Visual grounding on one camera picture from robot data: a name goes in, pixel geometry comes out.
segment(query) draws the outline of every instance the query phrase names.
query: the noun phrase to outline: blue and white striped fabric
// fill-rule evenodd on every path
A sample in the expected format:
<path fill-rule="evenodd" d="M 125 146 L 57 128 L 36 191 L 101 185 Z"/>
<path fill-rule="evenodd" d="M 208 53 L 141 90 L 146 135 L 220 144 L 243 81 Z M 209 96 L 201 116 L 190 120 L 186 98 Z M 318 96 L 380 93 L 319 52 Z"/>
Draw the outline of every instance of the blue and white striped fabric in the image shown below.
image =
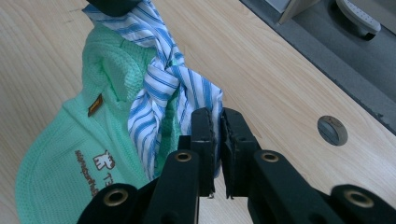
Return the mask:
<path fill-rule="evenodd" d="M 181 133 L 191 134 L 191 113 L 206 107 L 212 112 L 214 131 L 219 141 L 222 90 L 187 68 L 184 56 L 168 32 L 163 19 L 149 0 L 143 0 L 122 17 L 109 17 L 89 5 L 84 12 L 94 22 L 117 32 L 144 48 L 155 48 L 157 55 L 148 65 L 144 89 L 133 101 L 128 130 L 150 180 L 156 177 L 154 163 L 161 143 L 161 124 L 173 93 L 177 97 L 177 118 Z M 219 144 L 216 160 L 219 161 Z"/>

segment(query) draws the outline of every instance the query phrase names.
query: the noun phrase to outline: cap label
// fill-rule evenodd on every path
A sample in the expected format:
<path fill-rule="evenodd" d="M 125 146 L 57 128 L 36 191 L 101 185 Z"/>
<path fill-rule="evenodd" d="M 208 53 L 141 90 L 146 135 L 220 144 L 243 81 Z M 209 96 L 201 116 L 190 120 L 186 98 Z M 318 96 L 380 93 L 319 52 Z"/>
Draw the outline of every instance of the cap label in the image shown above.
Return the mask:
<path fill-rule="evenodd" d="M 99 94 L 98 98 L 96 98 L 95 102 L 88 108 L 88 117 L 92 116 L 98 109 L 99 107 L 103 104 L 103 97 L 102 93 Z"/>
<path fill-rule="evenodd" d="M 96 186 L 97 184 L 100 186 L 105 184 L 105 187 L 108 187 L 114 183 L 114 179 L 110 173 L 110 170 L 112 170 L 116 166 L 116 162 L 114 161 L 113 157 L 110 155 L 110 153 L 107 150 L 105 151 L 105 153 L 93 157 L 92 161 L 90 160 L 85 161 L 84 155 L 80 150 L 76 150 L 75 153 L 79 166 L 81 167 L 81 173 L 90 187 L 92 197 L 94 197 L 101 188 L 101 187 L 97 187 Z M 105 173 L 102 173 L 101 171 L 105 167 L 106 167 Z"/>

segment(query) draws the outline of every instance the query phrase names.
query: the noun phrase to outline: brass insert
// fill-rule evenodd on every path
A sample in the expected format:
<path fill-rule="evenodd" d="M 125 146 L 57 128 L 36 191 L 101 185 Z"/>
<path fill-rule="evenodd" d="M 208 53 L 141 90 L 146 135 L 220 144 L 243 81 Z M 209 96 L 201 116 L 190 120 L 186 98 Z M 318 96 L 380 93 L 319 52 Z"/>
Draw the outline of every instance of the brass insert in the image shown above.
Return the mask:
<path fill-rule="evenodd" d="M 371 198 L 367 197 L 356 190 L 349 189 L 344 192 L 344 196 L 350 203 L 353 203 L 359 207 L 371 208 L 374 206 L 374 202 Z"/>
<path fill-rule="evenodd" d="M 177 161 L 189 161 L 191 160 L 191 154 L 186 152 L 180 152 L 176 154 Z"/>
<path fill-rule="evenodd" d="M 128 191 L 125 189 L 113 189 L 109 191 L 103 199 L 105 205 L 109 207 L 118 206 L 126 201 L 128 198 Z"/>
<path fill-rule="evenodd" d="M 279 161 L 279 157 L 273 153 L 264 152 L 262 153 L 262 160 L 269 162 L 277 162 Z"/>

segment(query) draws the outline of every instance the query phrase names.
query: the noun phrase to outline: mint green cap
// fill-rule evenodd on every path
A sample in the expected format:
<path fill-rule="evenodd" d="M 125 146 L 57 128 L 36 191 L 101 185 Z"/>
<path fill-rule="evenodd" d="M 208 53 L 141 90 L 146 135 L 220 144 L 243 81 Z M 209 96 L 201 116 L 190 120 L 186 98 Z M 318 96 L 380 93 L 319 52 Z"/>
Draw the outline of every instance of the mint green cap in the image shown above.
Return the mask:
<path fill-rule="evenodd" d="M 76 223 L 106 185 L 141 188 L 148 183 L 127 119 L 155 53 L 95 24 L 82 56 L 83 90 L 63 104 L 20 165 L 16 203 L 21 223 Z M 164 142 L 174 144 L 179 131 L 169 106 Z"/>

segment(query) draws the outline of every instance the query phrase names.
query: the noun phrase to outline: wooden table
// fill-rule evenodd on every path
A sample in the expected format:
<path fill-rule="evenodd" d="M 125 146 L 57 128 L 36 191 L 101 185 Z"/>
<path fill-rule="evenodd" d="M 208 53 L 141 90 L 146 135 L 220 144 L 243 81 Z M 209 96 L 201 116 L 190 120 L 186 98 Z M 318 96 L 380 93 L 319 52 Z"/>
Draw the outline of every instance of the wooden table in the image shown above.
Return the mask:
<path fill-rule="evenodd" d="M 396 137 L 237 0 L 155 0 L 187 65 L 224 90 L 263 148 L 284 154 L 315 188 L 364 187 L 396 207 Z M 0 214 L 18 223 L 15 175 L 23 155 L 81 89 L 91 22 L 82 0 L 0 1 Z M 346 126 L 341 147 L 317 121 Z M 250 223 L 246 200 L 202 199 L 201 223 Z"/>

